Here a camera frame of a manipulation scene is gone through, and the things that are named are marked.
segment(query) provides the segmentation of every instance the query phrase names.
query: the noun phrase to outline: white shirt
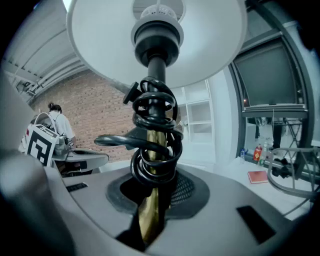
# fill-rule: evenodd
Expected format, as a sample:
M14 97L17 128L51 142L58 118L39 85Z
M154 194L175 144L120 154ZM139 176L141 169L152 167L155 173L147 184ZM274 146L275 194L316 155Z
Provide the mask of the white shirt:
M60 136L66 136L68 139L72 139L75 135L71 128L69 120L65 115L56 111L49 112L49 115L55 121L55 128Z

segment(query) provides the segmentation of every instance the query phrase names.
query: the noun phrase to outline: red bottle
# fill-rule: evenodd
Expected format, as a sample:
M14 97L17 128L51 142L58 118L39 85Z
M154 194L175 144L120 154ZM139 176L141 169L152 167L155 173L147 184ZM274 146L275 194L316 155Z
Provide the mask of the red bottle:
M262 146L261 144L259 144L258 146L256 146L254 152L253 152L253 160L259 162L260 156L261 156L261 152L262 152Z

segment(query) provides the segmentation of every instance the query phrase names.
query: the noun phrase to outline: red book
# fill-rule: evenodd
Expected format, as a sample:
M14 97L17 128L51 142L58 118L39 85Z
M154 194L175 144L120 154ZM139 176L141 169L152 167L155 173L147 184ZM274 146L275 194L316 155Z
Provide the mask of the red book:
M265 170L248 171L251 184L268 182L267 172Z

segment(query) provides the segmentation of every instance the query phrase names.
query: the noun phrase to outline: white table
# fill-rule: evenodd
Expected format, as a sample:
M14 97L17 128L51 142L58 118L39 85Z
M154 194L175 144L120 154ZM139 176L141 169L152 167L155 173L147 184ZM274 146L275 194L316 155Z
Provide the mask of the white table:
M259 197L264 199L273 207L275 207L282 214L287 213L288 211L293 209L295 206L297 206L299 203L301 203L304 200L304 198L300 198L300 197L296 197L296 196L292 196L292 195L288 195L283 192L280 192L279 190L271 186L269 182L251 184L248 177L248 172L263 171L263 170L266 172L268 171L266 168L258 166L256 164L253 164L250 162L242 162L242 160L238 157L234 159L228 166L225 166L225 167L215 166L213 168L213 173L228 177L230 179L233 179L243 184L252 192L257 194ZM292 188L291 177L283 179L282 177L278 176L278 177L274 177L274 180L283 186ZM307 181L300 179L295 181L295 188L311 191L311 184ZM286 218L288 218L289 220L294 220L295 218L303 214L306 214L309 210L310 210L310 202L306 202L300 208L288 214Z

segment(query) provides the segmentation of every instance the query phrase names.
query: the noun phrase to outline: brick wall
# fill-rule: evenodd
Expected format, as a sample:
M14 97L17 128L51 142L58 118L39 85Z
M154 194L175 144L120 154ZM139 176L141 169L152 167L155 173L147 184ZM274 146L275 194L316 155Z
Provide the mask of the brick wall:
M31 107L38 113L48 112L48 103L62 108L76 136L78 148L105 152L110 162L129 160L133 150L124 146L105 147L94 144L98 135L124 135L132 128L132 105L122 104L123 93L91 71L71 76L38 96Z

